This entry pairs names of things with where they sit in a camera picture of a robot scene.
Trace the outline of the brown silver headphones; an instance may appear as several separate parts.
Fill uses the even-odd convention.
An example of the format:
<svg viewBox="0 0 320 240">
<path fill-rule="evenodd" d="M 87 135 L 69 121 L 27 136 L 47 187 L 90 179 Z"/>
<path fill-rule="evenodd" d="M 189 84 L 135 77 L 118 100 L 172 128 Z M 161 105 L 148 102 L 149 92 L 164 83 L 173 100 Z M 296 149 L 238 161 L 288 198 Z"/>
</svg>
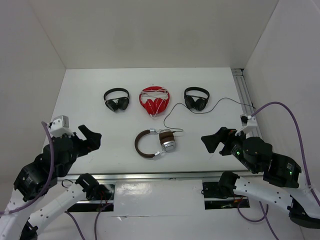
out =
<svg viewBox="0 0 320 240">
<path fill-rule="evenodd" d="M 170 129 L 160 129 L 160 130 L 155 130 L 154 128 L 146 129 L 142 132 L 140 132 L 135 140 L 134 140 L 134 148 L 136 152 L 143 158 L 145 159 L 154 159 L 158 156 L 160 156 L 162 153 L 167 153 L 175 149 L 176 147 L 176 141 L 175 141 L 175 136 L 174 136 L 175 131 L 171 131 Z M 162 150 L 157 151 L 153 154 L 147 154 L 143 153 L 139 149 L 139 141 L 147 136 L 147 135 L 158 135 L 159 138 L 159 143 L 161 145 Z"/>
</svg>

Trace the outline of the black headphones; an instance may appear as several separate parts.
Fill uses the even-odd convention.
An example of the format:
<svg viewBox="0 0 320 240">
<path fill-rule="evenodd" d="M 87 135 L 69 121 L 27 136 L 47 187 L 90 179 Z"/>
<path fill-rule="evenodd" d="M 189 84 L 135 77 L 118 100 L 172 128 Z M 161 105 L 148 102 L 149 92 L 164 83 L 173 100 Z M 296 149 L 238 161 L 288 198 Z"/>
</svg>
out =
<svg viewBox="0 0 320 240">
<path fill-rule="evenodd" d="M 107 99 L 107 95 L 114 92 L 124 92 L 126 96 Z M 104 100 L 105 106 L 108 109 L 110 109 L 112 112 L 116 112 L 118 110 L 125 111 L 130 103 L 130 93 L 125 88 L 121 88 L 121 87 L 112 88 L 107 90 L 104 93 L 103 100 Z"/>
<path fill-rule="evenodd" d="M 198 91 L 206 95 L 206 97 L 198 96 L 198 95 L 190 95 L 188 92 Z M 191 110 L 195 109 L 196 111 L 203 111 L 208 103 L 210 98 L 210 93 L 201 87 L 187 87 L 184 90 L 184 102 L 186 107 Z"/>
</svg>

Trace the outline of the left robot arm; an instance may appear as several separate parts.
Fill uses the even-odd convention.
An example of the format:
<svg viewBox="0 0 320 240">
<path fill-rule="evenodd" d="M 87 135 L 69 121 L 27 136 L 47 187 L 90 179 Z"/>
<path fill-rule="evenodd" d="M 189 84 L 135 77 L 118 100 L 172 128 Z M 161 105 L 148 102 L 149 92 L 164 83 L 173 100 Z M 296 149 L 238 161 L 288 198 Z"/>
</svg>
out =
<svg viewBox="0 0 320 240">
<path fill-rule="evenodd" d="M 77 158 L 98 150 L 102 138 L 100 133 L 85 125 L 78 127 L 85 140 L 75 132 L 63 131 L 60 136 L 51 136 L 50 125 L 41 124 L 49 144 L 33 162 L 21 169 L 13 183 L 9 203 L 0 213 L 2 240 L 36 240 L 53 220 L 75 203 L 82 199 L 92 200 L 102 191 L 102 185 L 91 174 L 84 173 L 60 196 L 35 211 L 35 204 L 58 183 L 58 178 L 68 174 Z"/>
</svg>

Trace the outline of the aluminium rail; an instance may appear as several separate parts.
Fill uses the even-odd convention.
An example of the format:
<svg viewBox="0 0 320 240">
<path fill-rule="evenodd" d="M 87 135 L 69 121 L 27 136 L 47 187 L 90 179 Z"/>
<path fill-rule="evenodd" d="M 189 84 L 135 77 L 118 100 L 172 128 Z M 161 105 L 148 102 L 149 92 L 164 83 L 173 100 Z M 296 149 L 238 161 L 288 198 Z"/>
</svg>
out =
<svg viewBox="0 0 320 240">
<path fill-rule="evenodd" d="M 243 113 L 250 115 L 255 111 L 255 108 L 250 98 L 248 87 L 243 75 L 243 70 L 240 68 L 232 68 L 231 73 L 235 82 Z"/>
<path fill-rule="evenodd" d="M 97 181 L 151 181 L 219 178 L 223 171 L 92 174 Z"/>
</svg>

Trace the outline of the aluminium rail right side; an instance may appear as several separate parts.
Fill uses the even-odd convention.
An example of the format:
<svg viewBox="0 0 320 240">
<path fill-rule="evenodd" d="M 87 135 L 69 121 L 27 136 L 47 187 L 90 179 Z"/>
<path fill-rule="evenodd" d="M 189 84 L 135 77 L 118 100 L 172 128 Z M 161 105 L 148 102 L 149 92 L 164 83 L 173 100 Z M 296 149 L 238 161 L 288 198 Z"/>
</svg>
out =
<svg viewBox="0 0 320 240">
<path fill-rule="evenodd" d="M 250 98 L 248 87 L 243 75 L 243 70 L 240 68 L 232 68 L 231 73 L 235 82 L 243 113 L 250 115 L 255 111 L 255 108 Z"/>
</svg>

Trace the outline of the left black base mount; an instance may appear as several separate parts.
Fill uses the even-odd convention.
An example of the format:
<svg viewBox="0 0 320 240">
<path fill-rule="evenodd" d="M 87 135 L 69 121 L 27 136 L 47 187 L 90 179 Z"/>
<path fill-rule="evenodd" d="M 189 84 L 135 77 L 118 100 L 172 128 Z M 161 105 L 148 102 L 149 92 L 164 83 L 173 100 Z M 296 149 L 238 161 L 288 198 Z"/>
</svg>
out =
<svg viewBox="0 0 320 240">
<path fill-rule="evenodd" d="M 69 213 L 95 213 L 114 211 L 115 184 L 100 184 L 97 193 L 92 199 L 78 201 L 67 211 Z"/>
</svg>

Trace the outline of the black headphones right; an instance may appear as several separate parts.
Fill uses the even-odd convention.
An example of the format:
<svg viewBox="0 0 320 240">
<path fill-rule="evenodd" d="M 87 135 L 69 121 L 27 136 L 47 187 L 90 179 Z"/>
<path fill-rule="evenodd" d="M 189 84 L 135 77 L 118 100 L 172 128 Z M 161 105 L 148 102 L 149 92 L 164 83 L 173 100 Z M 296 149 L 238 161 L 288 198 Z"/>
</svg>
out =
<svg viewBox="0 0 320 240">
<path fill-rule="evenodd" d="M 198 95 L 190 95 L 188 92 L 198 91 L 206 95 L 206 97 L 198 96 Z M 184 90 L 184 102 L 186 107 L 191 110 L 195 109 L 196 111 L 203 111 L 208 103 L 210 98 L 210 93 L 201 87 L 187 87 Z"/>
</svg>

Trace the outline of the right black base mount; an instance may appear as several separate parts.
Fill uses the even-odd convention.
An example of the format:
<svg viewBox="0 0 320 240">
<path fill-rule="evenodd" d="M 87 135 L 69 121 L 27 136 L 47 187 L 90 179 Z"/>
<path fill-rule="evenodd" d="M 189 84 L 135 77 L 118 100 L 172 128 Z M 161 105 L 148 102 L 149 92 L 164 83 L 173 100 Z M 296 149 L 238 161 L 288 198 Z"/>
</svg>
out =
<svg viewBox="0 0 320 240">
<path fill-rule="evenodd" d="M 206 210 L 249 208 L 249 199 L 243 195 L 230 193 L 227 189 L 218 186 L 218 182 L 203 182 L 201 194 L 204 197 Z"/>
</svg>

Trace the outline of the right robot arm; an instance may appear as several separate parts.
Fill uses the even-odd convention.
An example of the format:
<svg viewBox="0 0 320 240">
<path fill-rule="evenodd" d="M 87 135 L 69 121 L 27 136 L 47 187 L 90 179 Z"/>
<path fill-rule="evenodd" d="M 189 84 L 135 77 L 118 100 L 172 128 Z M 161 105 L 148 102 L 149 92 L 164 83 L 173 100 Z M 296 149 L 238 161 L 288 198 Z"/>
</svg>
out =
<svg viewBox="0 0 320 240">
<path fill-rule="evenodd" d="M 207 151 L 214 153 L 219 144 L 222 156 L 234 156 L 252 174 L 262 174 L 263 181 L 270 186 L 252 183 L 233 173 L 225 171 L 218 182 L 218 190 L 223 196 L 231 194 L 247 197 L 275 205 L 295 224 L 319 229 L 320 193 L 311 190 L 302 168 L 292 158 L 275 153 L 273 146 L 260 137 L 237 135 L 235 129 L 221 127 L 215 134 L 201 137 Z"/>
</svg>

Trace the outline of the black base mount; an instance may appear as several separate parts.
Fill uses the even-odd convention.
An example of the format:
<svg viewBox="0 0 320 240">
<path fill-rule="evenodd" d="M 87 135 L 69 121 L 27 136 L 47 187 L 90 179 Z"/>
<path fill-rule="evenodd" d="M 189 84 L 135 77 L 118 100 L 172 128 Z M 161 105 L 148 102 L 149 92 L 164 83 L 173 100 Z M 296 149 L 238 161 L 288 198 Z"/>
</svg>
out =
<svg viewBox="0 0 320 240">
<path fill-rule="evenodd" d="M 100 184 L 97 193 L 92 199 L 78 201 L 67 211 L 69 213 L 95 213 L 114 211 L 115 184 Z"/>
<path fill-rule="evenodd" d="M 218 182 L 203 182 L 201 194 L 204 197 L 206 210 L 249 208 L 249 199 L 243 195 L 230 193 L 227 189 L 218 186 Z"/>
</svg>

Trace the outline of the black headphones left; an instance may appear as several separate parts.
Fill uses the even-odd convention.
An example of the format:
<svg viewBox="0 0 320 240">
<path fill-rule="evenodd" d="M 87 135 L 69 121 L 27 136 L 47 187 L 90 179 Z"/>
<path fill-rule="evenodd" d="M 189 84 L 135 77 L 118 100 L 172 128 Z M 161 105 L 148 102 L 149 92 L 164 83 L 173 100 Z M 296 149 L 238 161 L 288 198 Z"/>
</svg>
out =
<svg viewBox="0 0 320 240">
<path fill-rule="evenodd" d="M 124 92 L 126 96 L 107 99 L 107 95 L 114 92 Z M 103 100 L 104 100 L 105 106 L 108 109 L 110 109 L 112 112 L 116 112 L 118 110 L 125 111 L 130 103 L 130 93 L 125 88 L 121 88 L 121 87 L 112 88 L 107 90 L 104 93 Z"/>
</svg>

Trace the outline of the aluminium rail front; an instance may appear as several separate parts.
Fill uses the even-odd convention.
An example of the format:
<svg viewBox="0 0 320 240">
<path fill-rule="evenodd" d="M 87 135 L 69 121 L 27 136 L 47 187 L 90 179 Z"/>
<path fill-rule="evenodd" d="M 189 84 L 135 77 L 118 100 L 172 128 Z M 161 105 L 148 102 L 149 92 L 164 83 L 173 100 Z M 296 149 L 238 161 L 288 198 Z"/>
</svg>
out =
<svg viewBox="0 0 320 240">
<path fill-rule="evenodd" d="M 219 178 L 223 171 L 92 174 L 97 181 L 151 181 Z"/>
</svg>

